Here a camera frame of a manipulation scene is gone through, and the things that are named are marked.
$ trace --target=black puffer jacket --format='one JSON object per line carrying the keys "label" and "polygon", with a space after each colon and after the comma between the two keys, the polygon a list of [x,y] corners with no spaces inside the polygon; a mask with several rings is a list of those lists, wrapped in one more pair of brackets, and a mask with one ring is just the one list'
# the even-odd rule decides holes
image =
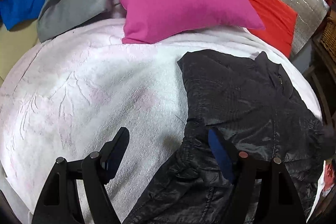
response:
{"label": "black puffer jacket", "polygon": [[[211,127],[256,159],[281,158],[307,216],[323,168],[322,125],[282,66],[264,52],[252,60],[213,50],[188,52],[178,64],[189,107],[182,145],[154,175],[124,224],[221,220],[233,185],[209,148]],[[246,223],[253,220],[257,197],[258,184]]]}

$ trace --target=white blanket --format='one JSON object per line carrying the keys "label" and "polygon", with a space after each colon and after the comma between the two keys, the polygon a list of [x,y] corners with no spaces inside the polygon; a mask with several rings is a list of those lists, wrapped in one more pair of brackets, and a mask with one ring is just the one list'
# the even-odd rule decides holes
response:
{"label": "white blanket", "polygon": [[[106,189],[120,220],[127,216],[181,143],[188,108],[176,62],[188,51],[210,48],[253,59],[265,51],[321,119],[316,96],[298,70],[246,29],[216,27],[154,45],[123,45],[123,24],[108,19],[35,46],[0,89],[0,160],[31,211],[58,156],[82,159],[124,126],[130,144]],[[79,197],[85,223],[92,222],[81,183]]]}

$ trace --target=button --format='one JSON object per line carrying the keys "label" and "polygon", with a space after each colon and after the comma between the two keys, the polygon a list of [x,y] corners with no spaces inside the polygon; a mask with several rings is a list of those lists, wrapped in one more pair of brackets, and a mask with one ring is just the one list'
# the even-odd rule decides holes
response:
{"label": "button", "polygon": [[280,163],[281,163],[281,159],[279,159],[279,158],[274,158],[273,161],[274,161],[276,164],[280,164]]}
{"label": "button", "polygon": [[90,158],[95,159],[99,157],[99,152],[95,151],[90,154]]}
{"label": "button", "polygon": [[249,155],[248,155],[248,153],[246,153],[245,151],[240,151],[240,152],[239,152],[239,156],[240,156],[242,159],[245,159],[245,158],[247,158]]}
{"label": "button", "polygon": [[58,158],[56,159],[56,163],[57,163],[57,164],[61,164],[63,161],[64,161],[64,158],[63,158],[63,157],[58,157]]}

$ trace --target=jacket zipper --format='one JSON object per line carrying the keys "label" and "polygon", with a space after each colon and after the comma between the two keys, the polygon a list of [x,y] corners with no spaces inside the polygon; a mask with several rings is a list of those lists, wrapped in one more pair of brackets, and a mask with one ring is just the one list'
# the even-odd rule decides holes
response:
{"label": "jacket zipper", "polygon": [[280,81],[280,85],[281,85],[281,89],[282,89],[282,95],[283,95],[284,94],[284,86],[283,86],[283,83],[282,83],[281,75],[278,75],[278,78],[279,78],[279,81]]}

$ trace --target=wicker basket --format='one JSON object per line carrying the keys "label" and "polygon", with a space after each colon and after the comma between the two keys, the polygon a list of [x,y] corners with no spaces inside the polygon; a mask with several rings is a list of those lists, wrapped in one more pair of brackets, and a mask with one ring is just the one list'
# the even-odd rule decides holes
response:
{"label": "wicker basket", "polygon": [[328,22],[322,33],[320,42],[336,63],[336,23],[331,17],[328,17]]}

